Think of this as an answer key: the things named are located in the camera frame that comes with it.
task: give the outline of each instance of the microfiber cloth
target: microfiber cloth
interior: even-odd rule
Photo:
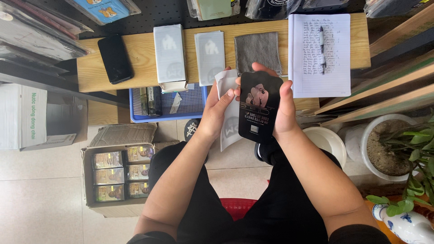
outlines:
[[[279,59],[279,45],[277,32],[256,33],[234,37],[235,61],[237,72],[254,72],[253,62],[259,62],[266,67],[282,74],[282,65]]]

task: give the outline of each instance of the lined paper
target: lined paper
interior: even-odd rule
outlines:
[[[327,63],[324,75],[319,45],[321,26]],[[292,47],[288,51],[293,56],[288,77],[293,81],[294,98],[351,95],[349,14],[290,15],[288,47]]]

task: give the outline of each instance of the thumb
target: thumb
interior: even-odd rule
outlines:
[[[224,114],[224,111],[232,102],[234,96],[235,94],[233,93],[233,89],[231,88],[226,92],[226,94],[220,97],[220,100],[214,106],[214,109],[217,111],[217,113]]]
[[[295,104],[293,100],[293,91],[291,86],[293,82],[291,80],[285,81],[280,87],[280,104],[279,110],[284,115],[293,115],[295,112]]]

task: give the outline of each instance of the hand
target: hand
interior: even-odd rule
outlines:
[[[271,70],[260,63],[252,63],[254,71],[265,71],[271,76],[279,77],[274,70]],[[241,85],[241,77],[236,79],[236,83]],[[273,136],[279,141],[282,137],[290,136],[293,131],[299,130],[300,127],[296,121],[296,107],[293,100],[293,91],[291,89],[293,82],[285,81],[280,87],[280,104],[277,110],[276,123],[274,124]],[[236,100],[240,100],[240,86],[234,91],[237,96]]]
[[[233,89],[229,89],[219,100],[217,83],[214,80],[213,87],[207,98],[201,123],[195,134],[204,135],[213,141],[219,137],[224,121],[224,111],[232,102],[234,96]]]

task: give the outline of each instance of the blue tray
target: blue tray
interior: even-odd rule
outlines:
[[[175,119],[197,119],[202,118],[202,113],[207,101],[207,87],[200,87],[198,83],[194,85],[194,90],[179,92],[181,104],[178,111],[169,114],[176,93],[165,93],[161,95],[161,105],[163,115],[159,117],[144,116],[141,110],[140,88],[130,88],[130,114],[131,120],[135,123],[158,122]]]

